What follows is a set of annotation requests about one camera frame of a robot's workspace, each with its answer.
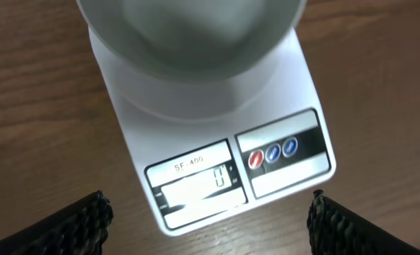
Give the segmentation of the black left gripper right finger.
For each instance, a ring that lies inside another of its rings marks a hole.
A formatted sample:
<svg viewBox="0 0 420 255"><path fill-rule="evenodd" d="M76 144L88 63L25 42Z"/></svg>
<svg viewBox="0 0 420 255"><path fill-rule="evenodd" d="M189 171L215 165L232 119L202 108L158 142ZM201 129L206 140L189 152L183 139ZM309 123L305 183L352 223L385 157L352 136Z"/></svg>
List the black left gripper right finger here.
<svg viewBox="0 0 420 255"><path fill-rule="evenodd" d="M307 217L313 255L420 255L403 242L315 190Z"/></svg>

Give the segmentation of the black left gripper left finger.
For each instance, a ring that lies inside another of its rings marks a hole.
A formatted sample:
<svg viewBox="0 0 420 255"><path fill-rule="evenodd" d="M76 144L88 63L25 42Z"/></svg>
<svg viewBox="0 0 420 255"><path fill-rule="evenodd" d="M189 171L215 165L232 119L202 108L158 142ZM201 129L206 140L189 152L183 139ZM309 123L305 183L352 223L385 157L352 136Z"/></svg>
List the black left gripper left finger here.
<svg viewBox="0 0 420 255"><path fill-rule="evenodd" d="M96 191L0 240L0 254L101 255L113 218L109 199Z"/></svg>

